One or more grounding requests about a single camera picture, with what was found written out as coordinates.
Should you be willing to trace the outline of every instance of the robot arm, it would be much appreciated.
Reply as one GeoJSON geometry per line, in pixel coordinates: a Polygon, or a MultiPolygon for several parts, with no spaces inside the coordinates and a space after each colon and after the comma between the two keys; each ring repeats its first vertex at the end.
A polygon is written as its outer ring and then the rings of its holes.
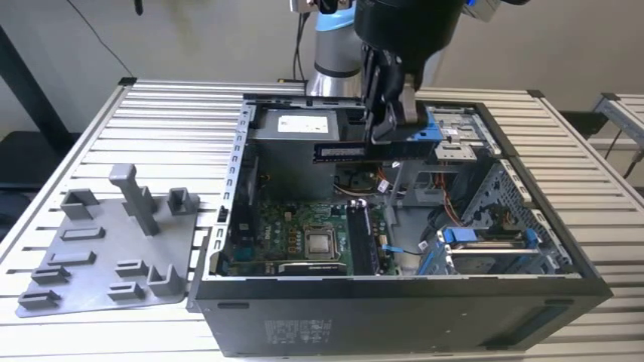
{"type": "MultiPolygon", "coordinates": [[[[463,5],[477,0],[291,0],[298,12],[331,14],[355,6],[354,31],[362,40],[365,142],[405,140],[426,128],[414,93],[423,64],[451,40],[463,5]]],[[[529,0],[502,0],[523,5],[529,0]]]]}

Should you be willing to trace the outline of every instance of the black cable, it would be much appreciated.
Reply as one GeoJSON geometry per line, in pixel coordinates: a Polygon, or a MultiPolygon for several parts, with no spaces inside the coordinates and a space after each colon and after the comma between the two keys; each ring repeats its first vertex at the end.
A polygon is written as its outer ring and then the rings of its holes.
{"type": "Polygon", "coordinates": [[[423,227],[423,230],[419,233],[419,241],[425,240],[431,230],[437,231],[438,228],[435,227],[434,221],[442,212],[445,212],[442,205],[431,209],[431,211],[429,211],[429,214],[426,216],[426,226],[423,227]]]}
{"type": "Polygon", "coordinates": [[[95,36],[95,39],[98,39],[98,42],[99,44],[103,46],[103,48],[107,50],[107,52],[113,55],[114,59],[117,60],[117,62],[122,65],[122,68],[125,69],[125,71],[127,72],[129,76],[133,77],[133,74],[131,72],[129,71],[129,68],[125,66],[125,64],[122,63],[121,61],[121,58],[118,58],[118,56],[113,53],[111,49],[109,49],[107,45],[102,42],[102,39],[99,38],[98,36],[98,33],[95,32],[95,30],[93,29],[93,26],[91,24],[89,24],[87,22],[87,19],[83,17],[82,13],[79,12],[78,8],[75,7],[75,5],[73,5],[73,2],[71,0],[66,0],[69,6],[71,6],[73,10],[75,11],[75,13],[79,15],[79,17],[82,18],[82,21],[85,24],[87,24],[87,27],[89,29],[91,30],[93,32],[93,35],[95,36]]]}
{"type": "Polygon", "coordinates": [[[303,35],[303,27],[305,27],[305,22],[310,17],[310,13],[303,13],[299,14],[299,17],[297,18],[297,34],[295,34],[295,40],[294,40],[294,52],[293,52],[293,79],[297,79],[295,76],[295,65],[299,71],[299,77],[301,80],[303,81],[303,71],[301,70],[301,56],[299,56],[299,43],[301,43],[301,37],[303,35]]]}
{"type": "Polygon", "coordinates": [[[627,176],[630,176],[630,172],[633,172],[633,169],[634,169],[634,165],[637,164],[637,162],[630,162],[630,165],[627,166],[627,169],[625,170],[625,173],[623,173],[623,179],[627,179],[627,176]]]}
{"type": "Polygon", "coordinates": [[[346,184],[347,184],[349,188],[351,188],[351,187],[353,187],[353,177],[354,177],[354,175],[357,175],[358,173],[359,173],[359,171],[353,171],[353,172],[350,173],[350,175],[349,175],[349,180],[347,180],[347,182],[346,182],[346,184]]]}
{"type": "Polygon", "coordinates": [[[614,135],[613,142],[610,143],[610,146],[607,147],[607,151],[605,152],[605,156],[603,156],[605,160],[607,160],[607,155],[610,154],[610,151],[613,151],[614,143],[617,142],[619,135],[621,135],[621,130],[614,135]]]}
{"type": "Polygon", "coordinates": [[[405,254],[410,254],[410,255],[417,255],[417,256],[422,256],[422,255],[423,255],[423,253],[411,253],[411,252],[410,252],[410,251],[407,251],[407,250],[402,250],[402,253],[405,253],[405,254]]]}
{"type": "Polygon", "coordinates": [[[295,67],[297,67],[297,53],[299,51],[299,43],[298,43],[298,39],[299,39],[299,28],[301,28],[301,14],[299,16],[297,17],[297,32],[294,34],[294,50],[293,50],[293,68],[290,69],[290,76],[293,79],[297,79],[297,76],[295,76],[295,67]]]}

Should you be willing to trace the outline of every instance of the blue clip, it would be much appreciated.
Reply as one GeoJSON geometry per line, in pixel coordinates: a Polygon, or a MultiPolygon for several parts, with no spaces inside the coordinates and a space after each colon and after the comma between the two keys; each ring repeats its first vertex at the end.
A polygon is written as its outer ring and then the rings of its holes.
{"type": "Polygon", "coordinates": [[[535,231],[533,229],[525,229],[525,237],[525,246],[527,247],[527,249],[535,248],[539,243],[539,237],[537,236],[535,231]]]}
{"type": "Polygon", "coordinates": [[[411,140],[439,142],[443,139],[442,132],[435,124],[435,119],[433,118],[433,114],[430,113],[429,110],[426,110],[426,116],[427,116],[427,126],[423,130],[421,130],[418,133],[415,133],[411,136],[411,140]]]}
{"type": "Polygon", "coordinates": [[[442,235],[446,243],[473,243],[478,241],[475,231],[469,228],[446,228],[442,235]]]}
{"type": "Polygon", "coordinates": [[[337,10],[333,14],[318,14],[314,30],[318,32],[329,32],[330,30],[351,25],[355,7],[357,5],[353,5],[346,10],[337,10]]]}

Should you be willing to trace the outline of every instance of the wire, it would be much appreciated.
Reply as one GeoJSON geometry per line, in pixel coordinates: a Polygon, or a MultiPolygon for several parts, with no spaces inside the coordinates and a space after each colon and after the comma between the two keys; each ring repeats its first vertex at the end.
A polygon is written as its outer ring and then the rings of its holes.
{"type": "Polygon", "coordinates": [[[391,247],[389,245],[382,245],[382,250],[390,251],[391,253],[405,253],[409,255],[422,256],[423,253],[413,253],[409,250],[402,249],[401,247],[391,247]]]}
{"type": "Polygon", "coordinates": [[[605,152],[603,159],[607,160],[607,155],[610,154],[610,151],[613,151],[614,143],[617,142],[617,138],[619,138],[621,135],[621,130],[617,132],[613,138],[613,142],[610,143],[610,146],[607,147],[607,151],[605,152]]]}
{"type": "Polygon", "coordinates": [[[107,50],[107,52],[113,55],[113,58],[117,60],[117,62],[121,64],[122,68],[125,69],[125,71],[127,72],[129,76],[133,77],[133,74],[131,72],[129,71],[129,68],[126,67],[126,65],[122,63],[122,60],[121,58],[118,58],[118,56],[113,53],[111,49],[109,49],[107,45],[103,43],[102,39],[99,38],[99,35],[98,33],[95,32],[95,30],[93,29],[93,26],[91,24],[87,22],[87,19],[86,17],[83,17],[82,13],[79,12],[78,8],[75,7],[75,5],[73,5],[73,2],[71,0],[66,0],[69,6],[71,6],[73,10],[75,11],[75,13],[79,15],[79,18],[82,19],[83,23],[87,24],[87,27],[89,27],[89,30],[91,30],[93,32],[93,35],[95,36],[95,39],[98,39],[98,42],[99,44],[103,46],[103,48],[107,50]]]}
{"type": "Polygon", "coordinates": [[[627,179],[627,176],[630,176],[630,172],[633,172],[633,169],[634,169],[634,165],[637,164],[637,162],[630,162],[630,165],[627,166],[627,169],[625,170],[625,173],[623,173],[623,179],[627,179]]]}
{"type": "MultiPolygon", "coordinates": [[[[389,185],[391,185],[393,187],[393,184],[389,182],[389,180],[386,179],[386,177],[383,176],[383,171],[382,171],[382,168],[378,167],[378,170],[377,170],[377,176],[378,178],[382,180],[382,181],[386,181],[389,185]]],[[[406,195],[406,190],[398,190],[397,192],[398,195],[406,195]]]]}
{"type": "Polygon", "coordinates": [[[371,196],[374,195],[373,193],[361,193],[361,192],[354,192],[354,191],[363,191],[363,190],[345,190],[342,189],[342,187],[339,187],[338,185],[333,184],[333,187],[335,190],[338,190],[342,194],[345,195],[349,195],[349,196],[354,196],[354,197],[362,197],[362,196],[371,196]]]}
{"type": "Polygon", "coordinates": [[[453,223],[457,226],[462,226],[461,222],[458,221],[459,218],[457,217],[455,211],[453,209],[451,201],[449,200],[449,194],[445,190],[445,173],[439,173],[437,179],[439,187],[442,189],[442,205],[445,207],[446,216],[451,219],[453,223]]]}
{"type": "Polygon", "coordinates": [[[349,188],[353,187],[353,177],[354,175],[357,175],[359,173],[359,171],[353,171],[349,175],[349,180],[346,181],[346,185],[349,186],[349,188]]]}
{"type": "Polygon", "coordinates": [[[433,223],[434,219],[438,217],[443,211],[442,207],[434,207],[426,215],[426,226],[423,227],[422,233],[419,234],[419,241],[423,241],[431,231],[435,232],[438,229],[433,223]]]}
{"type": "Polygon", "coordinates": [[[297,34],[295,34],[295,37],[294,37],[291,76],[293,76],[293,79],[297,80],[297,75],[295,75],[295,66],[297,66],[297,69],[299,71],[299,77],[301,77],[302,81],[303,81],[303,72],[301,70],[299,43],[301,43],[301,37],[303,35],[305,22],[309,19],[309,16],[310,16],[310,13],[299,14],[299,17],[297,18],[297,34]]]}

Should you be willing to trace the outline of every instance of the white label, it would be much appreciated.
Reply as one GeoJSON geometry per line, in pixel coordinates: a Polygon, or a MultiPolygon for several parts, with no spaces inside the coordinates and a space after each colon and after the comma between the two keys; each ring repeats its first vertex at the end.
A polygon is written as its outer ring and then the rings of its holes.
{"type": "Polygon", "coordinates": [[[447,135],[450,135],[450,136],[455,136],[455,135],[458,135],[458,131],[457,131],[457,130],[454,130],[454,129],[451,129],[451,128],[442,128],[442,133],[443,133],[443,134],[447,134],[447,135]]]}
{"type": "Polygon", "coordinates": [[[263,321],[266,342],[271,345],[315,345],[329,342],[331,319],[263,321]]]}
{"type": "Polygon", "coordinates": [[[277,122],[277,132],[329,133],[326,117],[310,115],[282,115],[277,122]]]}
{"type": "Polygon", "coordinates": [[[389,182],[383,179],[382,181],[379,181],[378,191],[385,193],[387,187],[389,187],[389,182]]]}

